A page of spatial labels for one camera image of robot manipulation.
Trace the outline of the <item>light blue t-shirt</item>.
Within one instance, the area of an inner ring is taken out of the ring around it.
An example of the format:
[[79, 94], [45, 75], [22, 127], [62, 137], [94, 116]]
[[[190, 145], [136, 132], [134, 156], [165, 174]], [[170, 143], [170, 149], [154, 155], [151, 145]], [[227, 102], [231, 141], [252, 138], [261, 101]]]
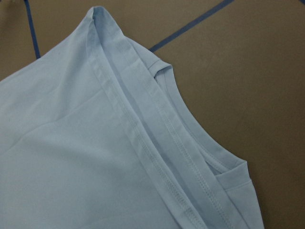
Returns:
[[92, 7], [0, 83], [3, 229], [262, 229], [247, 162], [186, 107], [171, 64]]

